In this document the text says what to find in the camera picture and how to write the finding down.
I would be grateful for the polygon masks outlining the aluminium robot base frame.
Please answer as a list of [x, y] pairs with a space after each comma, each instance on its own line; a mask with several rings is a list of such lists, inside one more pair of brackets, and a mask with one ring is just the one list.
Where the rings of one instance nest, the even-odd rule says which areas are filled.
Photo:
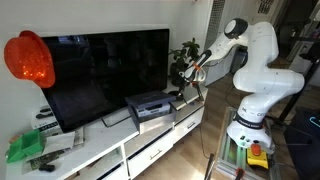
[[275, 148], [271, 150], [261, 149], [267, 153], [269, 168], [249, 165], [247, 163], [247, 149], [252, 144], [258, 144], [248, 138], [244, 143], [249, 143], [248, 148], [238, 146], [227, 134], [227, 127], [236, 115], [236, 109], [227, 107], [223, 119], [222, 130], [219, 139], [218, 151], [214, 160], [214, 176], [231, 180], [282, 180], [280, 167], [277, 164]]

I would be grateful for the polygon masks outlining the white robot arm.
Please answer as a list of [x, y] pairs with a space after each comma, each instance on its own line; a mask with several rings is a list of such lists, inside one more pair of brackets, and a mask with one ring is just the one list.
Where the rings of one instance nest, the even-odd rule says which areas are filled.
[[233, 85], [247, 95], [228, 125], [227, 134], [242, 148], [258, 144], [272, 154], [275, 144], [264, 117], [278, 101], [301, 91], [305, 80], [300, 73], [268, 66], [279, 54], [276, 33], [270, 23], [262, 21], [251, 25], [242, 18], [230, 20], [224, 33], [198, 59], [191, 61], [180, 76], [185, 84], [196, 82], [205, 74], [202, 67], [207, 62], [225, 58], [236, 45], [245, 46], [248, 57], [234, 74]]

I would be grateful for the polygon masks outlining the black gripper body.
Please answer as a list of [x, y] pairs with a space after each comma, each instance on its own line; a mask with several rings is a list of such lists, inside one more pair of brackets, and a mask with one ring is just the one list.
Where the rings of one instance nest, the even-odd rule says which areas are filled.
[[199, 82], [197, 82], [197, 81], [187, 82], [187, 81], [183, 80], [179, 85], [177, 97], [179, 97], [180, 99], [182, 98], [186, 102], [186, 100], [184, 99], [183, 92], [184, 92], [185, 88], [189, 87], [189, 86], [195, 88], [197, 90], [199, 100], [204, 101], [204, 97], [202, 95]]

